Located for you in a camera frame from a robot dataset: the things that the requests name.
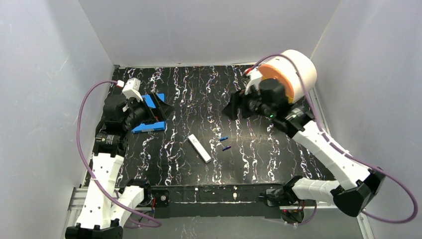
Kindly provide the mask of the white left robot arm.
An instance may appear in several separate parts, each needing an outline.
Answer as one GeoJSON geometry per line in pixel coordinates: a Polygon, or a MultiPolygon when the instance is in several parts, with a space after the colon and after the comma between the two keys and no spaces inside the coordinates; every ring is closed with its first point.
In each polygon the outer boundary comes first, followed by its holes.
{"type": "Polygon", "coordinates": [[[150,202],[150,185],[132,180],[119,197],[114,196],[118,172],[126,154],[126,137],[141,124],[167,119],[173,107],[156,93],[146,96],[117,95],[106,99],[103,115],[95,131],[92,162],[80,156],[91,176],[79,217],[65,231],[67,239],[121,239],[123,228],[136,211],[150,202]]]}

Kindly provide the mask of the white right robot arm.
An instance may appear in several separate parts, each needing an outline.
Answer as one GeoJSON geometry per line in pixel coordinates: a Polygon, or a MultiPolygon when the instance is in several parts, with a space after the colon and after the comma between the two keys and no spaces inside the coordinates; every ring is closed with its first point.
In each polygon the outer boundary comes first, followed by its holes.
{"type": "Polygon", "coordinates": [[[231,120],[260,115],[271,120],[276,129],[311,152],[335,177],[334,180],[311,180],[295,176],[283,189],[266,197],[280,203],[315,200],[331,203],[343,213],[357,217],[378,193],[385,177],[381,173],[338,152],[332,139],[326,140],[318,129],[314,115],[300,104],[289,103],[284,86],[275,79],[264,80],[248,93],[239,90],[230,96],[222,114],[231,120]]]}

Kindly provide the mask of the white remote control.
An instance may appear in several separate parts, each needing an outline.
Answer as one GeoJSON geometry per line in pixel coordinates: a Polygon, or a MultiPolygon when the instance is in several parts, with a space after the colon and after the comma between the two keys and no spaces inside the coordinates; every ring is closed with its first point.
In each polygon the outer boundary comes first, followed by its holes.
{"type": "Polygon", "coordinates": [[[196,138],[194,134],[190,134],[188,136],[188,140],[191,143],[191,145],[194,147],[194,149],[197,151],[199,156],[203,159],[205,164],[209,163],[211,161],[211,156],[209,153],[205,150],[205,148],[202,146],[200,141],[196,138]]]}

